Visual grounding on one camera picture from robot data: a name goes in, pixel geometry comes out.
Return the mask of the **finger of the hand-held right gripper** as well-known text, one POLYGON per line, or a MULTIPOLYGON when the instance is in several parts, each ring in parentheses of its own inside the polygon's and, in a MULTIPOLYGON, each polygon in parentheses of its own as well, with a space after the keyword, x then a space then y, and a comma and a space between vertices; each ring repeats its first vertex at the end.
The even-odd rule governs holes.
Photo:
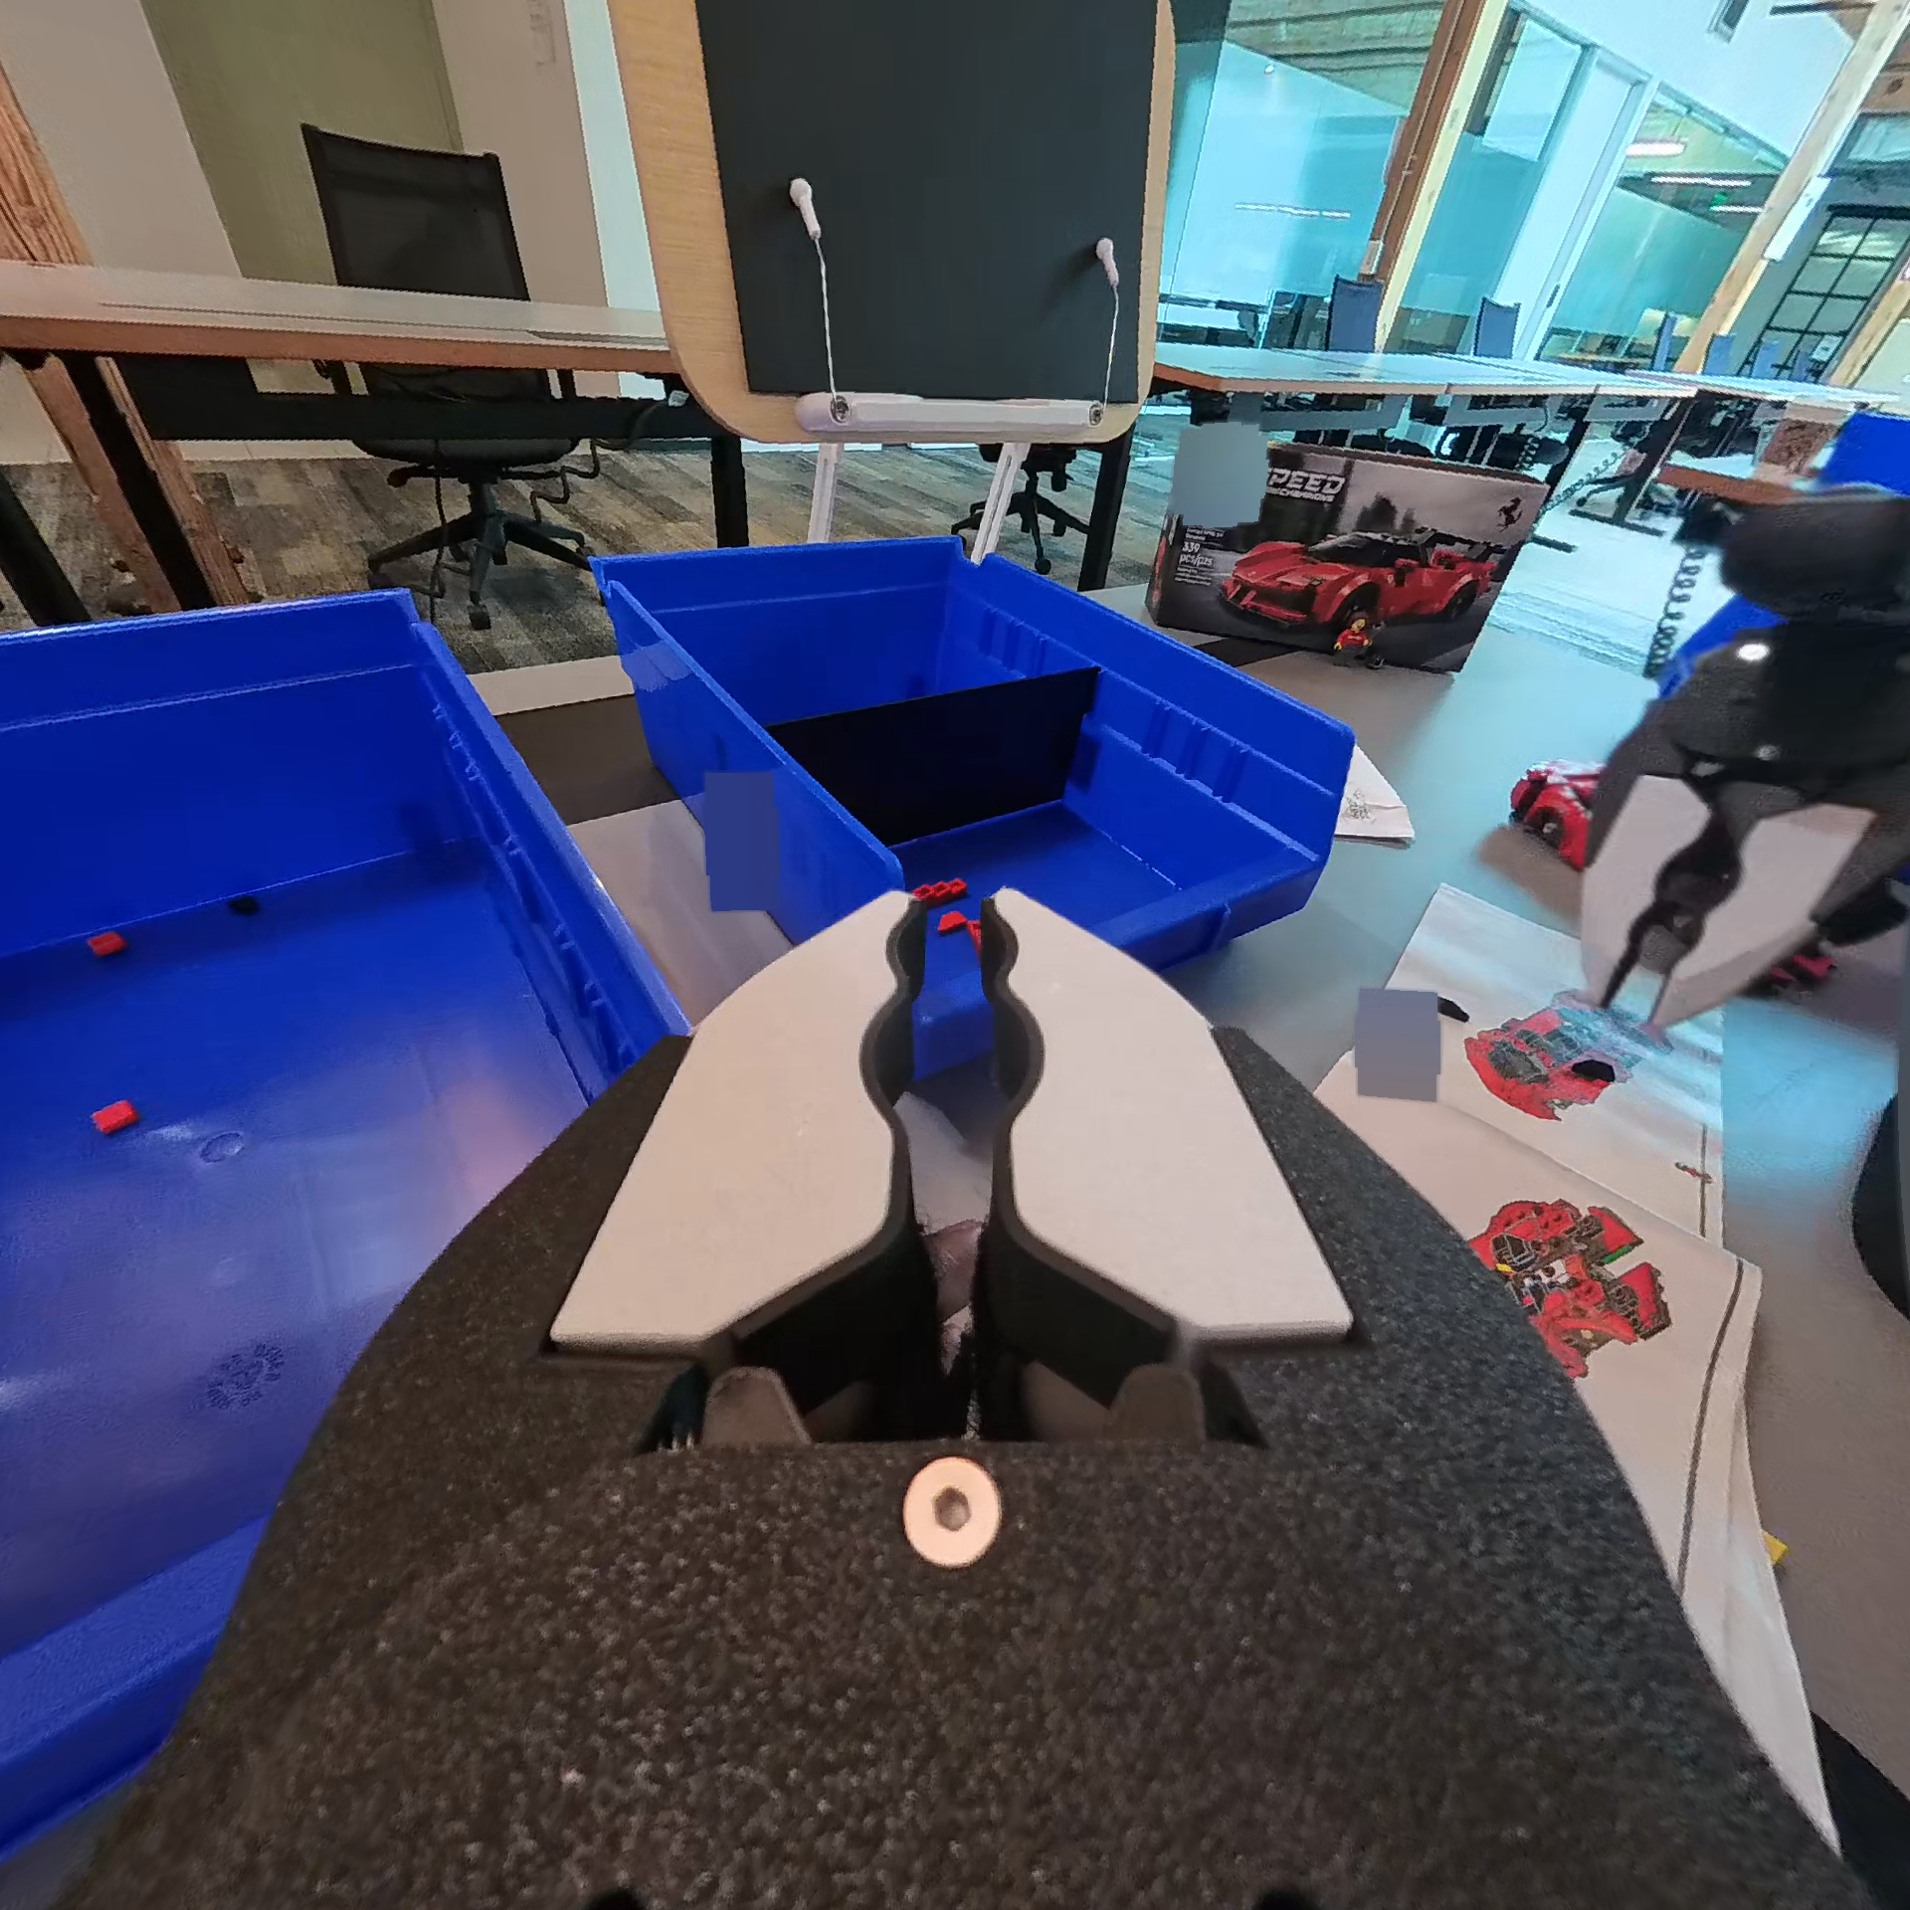
POLYGON ((1845 800, 1771 809, 1747 798, 1737 814, 1696 790, 1646 790, 1640 800, 1671 844, 1646 928, 1658 967, 1656 1028, 1716 1008, 1788 958, 1868 835, 1868 810, 1845 800))
POLYGON ((1586 997, 1612 1005, 1636 974, 1671 974, 1696 950, 1720 896, 1716 803, 1684 776, 1601 766, 1580 902, 1586 997))

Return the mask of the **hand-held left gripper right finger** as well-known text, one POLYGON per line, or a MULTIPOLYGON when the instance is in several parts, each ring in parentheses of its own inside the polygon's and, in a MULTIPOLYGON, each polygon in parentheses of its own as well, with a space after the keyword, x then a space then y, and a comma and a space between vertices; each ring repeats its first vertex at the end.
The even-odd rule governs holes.
POLYGON ((1000 1340, 1021 1363, 1344 1345, 1350 1305, 1216 1028, 1029 893, 979 928, 1011 1100, 976 1267, 1000 1340))

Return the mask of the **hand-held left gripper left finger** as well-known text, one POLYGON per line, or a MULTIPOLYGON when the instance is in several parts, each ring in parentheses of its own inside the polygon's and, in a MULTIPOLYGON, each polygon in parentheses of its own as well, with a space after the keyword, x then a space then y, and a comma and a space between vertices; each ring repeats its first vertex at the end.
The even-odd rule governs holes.
POLYGON ((880 1366, 932 1345, 909 1147, 924 902, 880 893, 711 1005, 550 1323, 581 1355, 880 1366))

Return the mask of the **blue plastic bin with divider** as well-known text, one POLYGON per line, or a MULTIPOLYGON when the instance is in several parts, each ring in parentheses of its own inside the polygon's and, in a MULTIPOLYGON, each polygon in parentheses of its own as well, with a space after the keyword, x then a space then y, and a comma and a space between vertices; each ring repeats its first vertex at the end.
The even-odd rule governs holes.
POLYGON ((1292 913, 1327 869, 1350 730, 953 536, 711 547, 592 563, 658 776, 700 817, 708 776, 771 776, 777 890, 805 945, 880 893, 964 879, 929 908, 918 1070, 990 1041, 979 962, 936 913, 1018 890, 1170 970, 1292 913), (920 693, 1095 664, 1062 800, 880 844, 767 735, 920 693))

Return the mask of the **red toy brick car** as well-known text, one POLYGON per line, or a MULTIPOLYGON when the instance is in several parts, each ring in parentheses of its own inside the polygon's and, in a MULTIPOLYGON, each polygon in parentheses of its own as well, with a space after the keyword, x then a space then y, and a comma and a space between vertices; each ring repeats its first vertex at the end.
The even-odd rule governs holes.
POLYGON ((1596 783, 1601 762, 1541 759, 1514 783, 1508 824, 1537 836, 1567 869, 1582 872, 1590 864, 1596 783))

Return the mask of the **white folded leaflet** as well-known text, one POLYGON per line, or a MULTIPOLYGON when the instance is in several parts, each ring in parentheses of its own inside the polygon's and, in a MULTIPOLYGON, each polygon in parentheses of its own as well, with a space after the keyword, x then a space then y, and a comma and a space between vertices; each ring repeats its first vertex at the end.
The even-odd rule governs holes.
POLYGON ((1415 844, 1415 836, 1416 836, 1406 800, 1398 800, 1393 783, 1376 771, 1376 762, 1357 745, 1350 745, 1332 836, 1336 841, 1382 841, 1382 844, 1415 844))

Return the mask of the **black round object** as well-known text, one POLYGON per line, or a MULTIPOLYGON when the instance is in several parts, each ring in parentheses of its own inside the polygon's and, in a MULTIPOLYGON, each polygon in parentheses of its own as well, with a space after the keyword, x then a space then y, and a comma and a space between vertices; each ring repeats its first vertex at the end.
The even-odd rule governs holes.
POLYGON ((1852 1185, 1852 1242, 1859 1264, 1907 1317, 1907 1207, 1897 1190, 1897 1099, 1890 1099, 1876 1122, 1852 1185))

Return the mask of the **black bin divider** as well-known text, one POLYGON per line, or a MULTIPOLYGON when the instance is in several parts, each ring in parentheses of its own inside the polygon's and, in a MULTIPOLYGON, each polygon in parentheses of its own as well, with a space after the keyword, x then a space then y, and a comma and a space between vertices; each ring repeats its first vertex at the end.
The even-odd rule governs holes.
POLYGON ((767 728, 872 841, 905 844, 1065 798, 1101 672, 1003 680, 767 728))

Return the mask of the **toy car set box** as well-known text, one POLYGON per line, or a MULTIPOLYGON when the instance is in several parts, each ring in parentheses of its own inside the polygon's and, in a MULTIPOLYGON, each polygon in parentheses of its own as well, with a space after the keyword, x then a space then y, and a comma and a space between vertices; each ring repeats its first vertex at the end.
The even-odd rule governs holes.
POLYGON ((1200 421, 1144 604, 1181 636, 1458 674, 1546 502, 1531 475, 1200 421))

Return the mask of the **large blue plastic bin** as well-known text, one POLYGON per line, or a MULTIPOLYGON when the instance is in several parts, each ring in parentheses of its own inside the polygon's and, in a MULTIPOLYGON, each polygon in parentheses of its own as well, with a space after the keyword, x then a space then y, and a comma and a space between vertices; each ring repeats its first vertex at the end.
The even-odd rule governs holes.
POLYGON ((3 1857, 166 1742, 394 1305, 684 1033, 408 593, 3 636, 3 1857))

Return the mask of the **row of background desks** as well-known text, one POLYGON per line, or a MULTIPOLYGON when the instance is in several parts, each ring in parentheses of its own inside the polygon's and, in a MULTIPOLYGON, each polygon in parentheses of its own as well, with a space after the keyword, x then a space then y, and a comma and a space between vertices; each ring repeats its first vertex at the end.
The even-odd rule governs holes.
POLYGON ((1640 440, 1612 467, 1628 477, 1656 468, 1684 424, 1720 402, 1907 418, 1907 395, 1796 384, 1716 369, 1590 369, 1546 359, 1449 351, 1329 351, 1159 346, 1153 401, 1185 395, 1203 418, 1232 418, 1286 440, 1394 440, 1406 424, 1438 443, 1449 434, 1557 435, 1571 450, 1592 434, 1640 424, 1640 440))

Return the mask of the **toy car instruction booklet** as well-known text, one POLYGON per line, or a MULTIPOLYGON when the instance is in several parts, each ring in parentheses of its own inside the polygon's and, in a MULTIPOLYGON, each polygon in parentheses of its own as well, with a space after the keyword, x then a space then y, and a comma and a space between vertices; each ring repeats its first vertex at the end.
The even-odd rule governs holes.
POLYGON ((1727 1250, 1722 1013, 1596 1008, 1571 935, 1434 890, 1393 989, 1444 1013, 1431 1100, 1317 1099, 1454 1225, 1607 1441, 1704 1657, 1837 1842, 1747 1463, 1760 1267, 1727 1250))

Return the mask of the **black office chair base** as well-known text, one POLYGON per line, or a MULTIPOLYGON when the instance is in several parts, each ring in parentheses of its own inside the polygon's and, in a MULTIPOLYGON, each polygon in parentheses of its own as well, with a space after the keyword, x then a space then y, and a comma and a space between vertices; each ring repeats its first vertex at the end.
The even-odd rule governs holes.
POLYGON ((1018 467, 1018 492, 1000 513, 1000 543, 1011 531, 1024 536, 1039 575, 1055 571, 1046 543, 1065 536, 1088 538, 1092 531, 1092 520, 1057 502, 1069 487, 1077 450, 1077 443, 1032 443, 1018 467))

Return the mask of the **wooden office desk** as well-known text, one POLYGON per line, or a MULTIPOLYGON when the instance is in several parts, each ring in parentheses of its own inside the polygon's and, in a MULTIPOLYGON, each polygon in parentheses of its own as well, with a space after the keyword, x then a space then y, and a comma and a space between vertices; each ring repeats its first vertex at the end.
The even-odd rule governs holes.
POLYGON ((711 536, 750 538, 741 440, 687 393, 658 313, 346 290, 127 268, 3 268, 3 346, 110 356, 152 440, 395 440, 576 434, 706 440, 711 536), (572 395, 543 406, 451 406, 363 393, 260 393, 253 363, 630 369, 661 401, 572 395))

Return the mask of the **wood framed black board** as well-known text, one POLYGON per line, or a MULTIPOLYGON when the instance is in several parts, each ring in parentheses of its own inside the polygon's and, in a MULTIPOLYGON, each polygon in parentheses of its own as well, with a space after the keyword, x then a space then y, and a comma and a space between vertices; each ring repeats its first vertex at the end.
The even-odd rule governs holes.
POLYGON ((1007 443, 1134 424, 1158 359, 1167 4, 608 4, 608 35, 664 342, 721 428, 818 440, 794 413, 825 390, 794 176, 814 187, 841 390, 1095 401, 1114 295, 1092 246, 1107 236, 1104 421, 1007 443))

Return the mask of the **black mesh office chair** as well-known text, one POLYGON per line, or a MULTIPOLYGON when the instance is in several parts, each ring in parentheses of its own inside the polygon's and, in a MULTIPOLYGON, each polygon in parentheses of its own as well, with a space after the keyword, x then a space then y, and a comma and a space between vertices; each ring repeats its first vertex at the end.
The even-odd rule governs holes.
MULTIPOLYGON (((495 154, 412 149, 321 132, 317 124, 302 124, 302 142, 318 197, 330 268, 340 287, 528 302, 495 154)), ((361 378, 367 395, 466 410, 576 395, 569 369, 367 363, 361 378)), ((423 554, 433 557, 433 569, 456 557, 466 571, 466 621, 488 633, 493 614, 485 586, 493 569, 511 563, 511 547, 572 569, 587 565, 585 536, 539 516, 539 492, 531 492, 531 513, 511 513, 498 502, 498 486, 528 486, 539 477, 553 477, 558 499, 565 502, 565 459, 576 443, 576 434, 558 435, 550 428, 474 440, 357 440, 363 454, 394 467, 394 487, 430 481, 436 502, 436 530, 372 550, 367 575, 383 579, 394 563, 423 554), (466 487, 466 510, 459 516, 444 513, 444 486, 466 487)))

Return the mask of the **rough wooden post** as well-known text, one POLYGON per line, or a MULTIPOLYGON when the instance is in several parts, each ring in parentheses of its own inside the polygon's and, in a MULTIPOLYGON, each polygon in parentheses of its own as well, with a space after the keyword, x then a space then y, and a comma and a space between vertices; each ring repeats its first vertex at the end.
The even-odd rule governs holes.
MULTIPOLYGON (((3 80, 3 263, 84 268, 79 228, 52 162, 3 80)), ((3 346, 59 434, 89 502, 143 610, 247 604, 253 590, 182 468, 174 443, 152 440, 121 366, 100 351, 3 346)))

